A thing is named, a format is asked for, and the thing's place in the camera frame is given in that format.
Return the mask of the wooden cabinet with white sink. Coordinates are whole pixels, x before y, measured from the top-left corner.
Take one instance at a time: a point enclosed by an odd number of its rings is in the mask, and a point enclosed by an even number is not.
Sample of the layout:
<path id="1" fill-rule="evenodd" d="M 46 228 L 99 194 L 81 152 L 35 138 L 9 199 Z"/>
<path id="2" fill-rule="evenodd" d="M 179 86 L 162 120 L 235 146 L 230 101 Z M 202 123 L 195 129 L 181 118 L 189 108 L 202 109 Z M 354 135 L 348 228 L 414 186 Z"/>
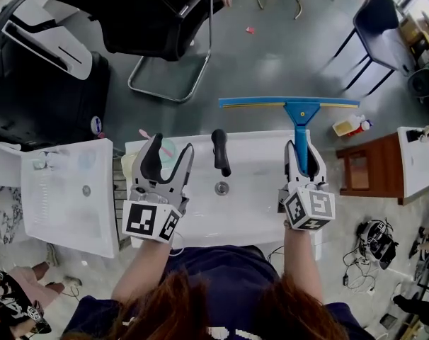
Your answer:
<path id="1" fill-rule="evenodd" d="M 336 151 L 344 167 L 342 196 L 395 198 L 405 205 L 429 189 L 429 125 Z"/>

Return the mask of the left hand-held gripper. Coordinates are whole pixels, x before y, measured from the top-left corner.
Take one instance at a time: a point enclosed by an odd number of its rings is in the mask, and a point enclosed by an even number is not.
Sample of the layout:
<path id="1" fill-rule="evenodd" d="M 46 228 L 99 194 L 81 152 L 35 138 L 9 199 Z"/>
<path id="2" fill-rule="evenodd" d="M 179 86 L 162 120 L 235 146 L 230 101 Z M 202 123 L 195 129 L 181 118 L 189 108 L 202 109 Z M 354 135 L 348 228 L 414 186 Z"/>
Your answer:
<path id="1" fill-rule="evenodd" d="M 177 158 L 166 185 L 161 177 L 163 135 L 147 140 L 132 164 L 132 178 L 123 203 L 122 233 L 135 239 L 170 242 L 186 212 L 189 198 L 183 192 L 193 165 L 194 147 L 188 143 Z"/>

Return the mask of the person's left forearm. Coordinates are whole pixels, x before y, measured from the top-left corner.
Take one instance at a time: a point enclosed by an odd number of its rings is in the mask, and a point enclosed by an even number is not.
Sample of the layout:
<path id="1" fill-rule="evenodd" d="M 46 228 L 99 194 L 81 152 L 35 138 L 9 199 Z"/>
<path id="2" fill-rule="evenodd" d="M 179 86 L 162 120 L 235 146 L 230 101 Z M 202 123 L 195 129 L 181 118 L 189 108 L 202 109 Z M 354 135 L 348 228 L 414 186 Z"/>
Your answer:
<path id="1" fill-rule="evenodd" d="M 161 280 L 170 251 L 169 243 L 144 240 L 114 287 L 111 299 L 127 305 L 153 290 Z"/>

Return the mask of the person's navy shirt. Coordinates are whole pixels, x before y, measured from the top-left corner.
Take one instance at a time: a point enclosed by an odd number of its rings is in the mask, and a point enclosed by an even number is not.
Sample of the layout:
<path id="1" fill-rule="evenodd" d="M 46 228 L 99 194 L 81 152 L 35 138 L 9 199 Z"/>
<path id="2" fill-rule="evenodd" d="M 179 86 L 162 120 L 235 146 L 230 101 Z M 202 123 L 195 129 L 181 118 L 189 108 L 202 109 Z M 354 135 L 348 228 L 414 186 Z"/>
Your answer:
<path id="1" fill-rule="evenodd" d="M 191 248 L 126 305 L 84 297 L 62 340 L 374 340 L 342 302 L 324 305 L 237 246 Z"/>

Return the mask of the person's right forearm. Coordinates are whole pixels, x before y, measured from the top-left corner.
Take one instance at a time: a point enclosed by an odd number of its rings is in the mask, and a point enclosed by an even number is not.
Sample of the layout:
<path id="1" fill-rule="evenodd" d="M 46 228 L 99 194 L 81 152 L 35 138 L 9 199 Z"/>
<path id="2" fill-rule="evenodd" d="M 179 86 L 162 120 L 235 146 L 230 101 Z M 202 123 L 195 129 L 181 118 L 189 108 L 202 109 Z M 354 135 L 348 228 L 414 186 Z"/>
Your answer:
<path id="1" fill-rule="evenodd" d="M 313 255 L 310 233 L 285 223 L 284 277 L 286 292 L 293 302 L 323 304 L 321 276 Z"/>

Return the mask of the blue and white cup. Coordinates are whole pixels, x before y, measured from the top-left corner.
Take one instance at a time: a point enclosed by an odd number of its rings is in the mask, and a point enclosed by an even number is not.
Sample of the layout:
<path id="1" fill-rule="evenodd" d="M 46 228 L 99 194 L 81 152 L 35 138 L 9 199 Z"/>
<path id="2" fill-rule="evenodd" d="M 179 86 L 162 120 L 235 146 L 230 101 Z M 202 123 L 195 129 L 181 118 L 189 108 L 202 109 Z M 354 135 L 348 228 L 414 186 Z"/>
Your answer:
<path id="1" fill-rule="evenodd" d="M 90 123 L 91 132 L 97 138 L 104 138 L 105 134 L 103 132 L 102 121 L 98 116 L 93 116 Z"/>

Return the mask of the black faucet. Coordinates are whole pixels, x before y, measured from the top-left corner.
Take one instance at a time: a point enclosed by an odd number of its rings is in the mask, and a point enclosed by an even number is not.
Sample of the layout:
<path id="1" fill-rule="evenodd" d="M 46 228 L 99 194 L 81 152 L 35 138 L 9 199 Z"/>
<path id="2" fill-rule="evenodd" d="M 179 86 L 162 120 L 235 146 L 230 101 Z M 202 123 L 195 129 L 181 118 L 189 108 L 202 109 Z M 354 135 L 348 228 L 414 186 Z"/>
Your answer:
<path id="1" fill-rule="evenodd" d="M 229 177 L 231 169 L 227 156 L 227 134 L 222 129 L 216 129 L 211 134 L 211 140 L 214 145 L 214 167 L 221 171 L 223 177 Z"/>

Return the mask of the blue squeegee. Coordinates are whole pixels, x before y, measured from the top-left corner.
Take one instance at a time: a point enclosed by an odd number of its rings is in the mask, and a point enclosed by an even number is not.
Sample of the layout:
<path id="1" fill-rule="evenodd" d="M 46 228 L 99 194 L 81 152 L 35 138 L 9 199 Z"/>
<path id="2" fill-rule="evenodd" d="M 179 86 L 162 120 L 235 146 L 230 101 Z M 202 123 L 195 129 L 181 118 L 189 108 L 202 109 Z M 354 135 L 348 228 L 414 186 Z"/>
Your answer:
<path id="1" fill-rule="evenodd" d="M 294 143 L 300 169 L 308 173 L 308 141 L 306 128 L 321 107 L 359 108 L 360 102 L 345 98 L 315 98 L 289 96 L 258 96 L 220 98 L 220 108 L 282 106 L 294 125 Z"/>

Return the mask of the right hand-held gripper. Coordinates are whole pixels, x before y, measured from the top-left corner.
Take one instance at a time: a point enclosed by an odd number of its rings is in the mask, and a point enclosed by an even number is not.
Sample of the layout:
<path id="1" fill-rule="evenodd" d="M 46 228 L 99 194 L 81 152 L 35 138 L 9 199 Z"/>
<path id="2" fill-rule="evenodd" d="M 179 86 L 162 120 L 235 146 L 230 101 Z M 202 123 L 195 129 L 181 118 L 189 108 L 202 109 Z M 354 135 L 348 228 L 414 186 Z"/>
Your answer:
<path id="1" fill-rule="evenodd" d="M 278 192 L 278 213 L 285 214 L 285 224 L 293 230 L 319 231 L 336 218 L 335 195 L 326 182 L 326 165 L 307 135 L 307 176 L 300 181 L 299 160 L 292 140 L 285 145 L 287 183 Z"/>

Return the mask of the yellow bottle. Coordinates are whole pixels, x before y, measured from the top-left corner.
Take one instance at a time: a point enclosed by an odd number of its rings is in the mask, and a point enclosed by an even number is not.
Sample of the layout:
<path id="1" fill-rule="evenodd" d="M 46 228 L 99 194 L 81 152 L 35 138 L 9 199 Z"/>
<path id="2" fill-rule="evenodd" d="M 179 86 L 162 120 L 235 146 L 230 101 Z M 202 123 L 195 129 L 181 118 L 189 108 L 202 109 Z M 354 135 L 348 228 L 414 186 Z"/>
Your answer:
<path id="1" fill-rule="evenodd" d="M 359 116 L 351 115 L 344 120 L 340 120 L 332 125 L 337 136 L 341 137 L 356 130 L 360 126 L 361 119 Z"/>

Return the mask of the white sink with white faucet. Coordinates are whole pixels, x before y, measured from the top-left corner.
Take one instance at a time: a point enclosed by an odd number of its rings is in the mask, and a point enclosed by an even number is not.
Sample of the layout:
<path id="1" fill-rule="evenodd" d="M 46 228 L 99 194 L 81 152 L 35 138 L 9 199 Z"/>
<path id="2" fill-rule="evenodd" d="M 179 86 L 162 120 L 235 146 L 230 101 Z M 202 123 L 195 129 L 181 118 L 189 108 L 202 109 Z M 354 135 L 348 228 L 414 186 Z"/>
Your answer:
<path id="1" fill-rule="evenodd" d="M 51 244 L 106 258 L 119 253 L 113 195 L 113 143 L 108 139 L 24 152 L 21 160 L 25 233 Z"/>

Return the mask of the white sink on dark stand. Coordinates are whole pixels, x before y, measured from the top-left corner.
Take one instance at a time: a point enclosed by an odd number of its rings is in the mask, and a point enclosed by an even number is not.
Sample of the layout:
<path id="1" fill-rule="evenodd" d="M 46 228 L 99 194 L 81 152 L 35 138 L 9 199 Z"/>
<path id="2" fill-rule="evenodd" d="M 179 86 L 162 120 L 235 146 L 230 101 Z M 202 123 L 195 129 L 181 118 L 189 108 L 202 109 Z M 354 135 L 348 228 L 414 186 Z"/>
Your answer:
<path id="1" fill-rule="evenodd" d="M 285 145 L 294 133 L 259 131 L 227 133 L 231 169 L 223 177 L 215 168 L 211 135 L 172 137 L 179 155 L 191 143 L 194 159 L 188 184 L 185 215 L 170 242 L 175 248 L 250 246 L 279 242 L 284 237 L 285 214 L 278 213 L 278 192 L 287 183 Z M 128 142 L 122 160 L 125 175 L 132 178 L 132 164 L 147 140 Z M 161 169 L 166 185 L 175 162 Z"/>

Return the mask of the dark blue chair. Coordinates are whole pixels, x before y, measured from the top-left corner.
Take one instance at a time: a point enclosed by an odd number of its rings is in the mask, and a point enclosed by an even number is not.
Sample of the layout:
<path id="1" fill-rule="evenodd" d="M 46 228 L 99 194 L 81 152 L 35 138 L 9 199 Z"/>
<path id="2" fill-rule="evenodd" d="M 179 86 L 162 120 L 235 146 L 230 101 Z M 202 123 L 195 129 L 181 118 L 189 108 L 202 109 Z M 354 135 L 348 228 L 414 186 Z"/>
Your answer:
<path id="1" fill-rule="evenodd" d="M 355 35 L 365 49 L 365 56 L 360 60 L 364 66 L 346 89 L 351 88 L 372 63 L 388 69 L 388 72 L 368 94 L 374 93 L 394 72 L 400 72 L 404 77 L 415 72 L 416 63 L 401 33 L 393 0 L 364 0 L 353 17 L 353 29 L 334 57 L 339 56 Z"/>

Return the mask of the black and white machine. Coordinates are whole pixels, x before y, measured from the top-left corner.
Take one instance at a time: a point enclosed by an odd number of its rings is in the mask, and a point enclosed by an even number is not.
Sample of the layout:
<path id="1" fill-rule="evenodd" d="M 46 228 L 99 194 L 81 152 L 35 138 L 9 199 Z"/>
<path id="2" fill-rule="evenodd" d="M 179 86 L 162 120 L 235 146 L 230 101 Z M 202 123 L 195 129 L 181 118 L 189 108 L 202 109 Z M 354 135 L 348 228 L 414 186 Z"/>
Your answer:
<path id="1" fill-rule="evenodd" d="M 36 148 L 93 139 L 109 80 L 108 60 L 35 0 L 0 11 L 0 141 Z"/>

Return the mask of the pink toothbrush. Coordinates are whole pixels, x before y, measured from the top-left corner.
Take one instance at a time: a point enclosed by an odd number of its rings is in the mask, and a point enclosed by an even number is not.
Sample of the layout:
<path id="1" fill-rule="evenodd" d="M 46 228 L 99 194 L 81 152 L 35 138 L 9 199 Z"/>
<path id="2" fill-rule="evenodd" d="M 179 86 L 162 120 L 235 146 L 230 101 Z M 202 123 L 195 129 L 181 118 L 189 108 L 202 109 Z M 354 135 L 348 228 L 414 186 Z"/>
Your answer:
<path id="1" fill-rule="evenodd" d="M 140 128 L 138 132 L 142 137 L 145 137 L 148 140 L 151 139 L 151 136 L 145 130 Z M 175 149 L 170 148 L 170 141 L 165 141 L 163 144 L 161 144 L 161 151 L 164 152 L 168 157 L 172 157 L 174 155 Z"/>

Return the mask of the marble panel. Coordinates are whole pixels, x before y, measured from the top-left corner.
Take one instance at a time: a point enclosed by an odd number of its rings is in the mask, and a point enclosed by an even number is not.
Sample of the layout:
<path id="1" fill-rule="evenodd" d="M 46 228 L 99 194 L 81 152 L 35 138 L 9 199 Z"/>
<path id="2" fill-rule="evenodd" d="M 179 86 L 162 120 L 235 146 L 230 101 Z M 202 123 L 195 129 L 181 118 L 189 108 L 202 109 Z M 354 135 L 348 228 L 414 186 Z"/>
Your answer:
<path id="1" fill-rule="evenodd" d="M 21 189 L 0 186 L 0 243 L 12 244 L 28 238 L 23 222 Z"/>

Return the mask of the black office chair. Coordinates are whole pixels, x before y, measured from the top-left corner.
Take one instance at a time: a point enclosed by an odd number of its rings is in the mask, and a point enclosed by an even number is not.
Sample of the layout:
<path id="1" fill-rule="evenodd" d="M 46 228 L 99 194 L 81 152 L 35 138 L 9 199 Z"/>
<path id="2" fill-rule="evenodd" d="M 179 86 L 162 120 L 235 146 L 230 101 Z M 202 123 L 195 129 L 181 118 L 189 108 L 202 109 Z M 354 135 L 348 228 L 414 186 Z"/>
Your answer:
<path id="1" fill-rule="evenodd" d="M 223 9 L 221 0 L 54 0 L 87 13 L 101 26 L 103 43 L 110 53 L 136 55 L 139 61 L 127 85 L 132 91 L 174 103 L 190 100 L 212 56 L 207 47 L 195 81 L 182 98 L 142 90 L 134 85 L 137 73 L 148 58 L 179 61 L 188 51 L 204 23 Z"/>

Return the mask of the red bottle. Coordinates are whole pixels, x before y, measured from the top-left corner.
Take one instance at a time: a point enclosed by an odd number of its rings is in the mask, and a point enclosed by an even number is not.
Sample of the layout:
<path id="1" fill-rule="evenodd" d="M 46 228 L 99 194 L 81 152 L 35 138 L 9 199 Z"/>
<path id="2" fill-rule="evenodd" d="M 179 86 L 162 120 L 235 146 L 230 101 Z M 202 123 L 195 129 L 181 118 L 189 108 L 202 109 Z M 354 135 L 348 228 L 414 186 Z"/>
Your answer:
<path id="1" fill-rule="evenodd" d="M 364 120 L 360 123 L 359 127 L 352 132 L 348 133 L 349 137 L 355 136 L 361 132 L 368 131 L 372 127 L 370 120 Z"/>

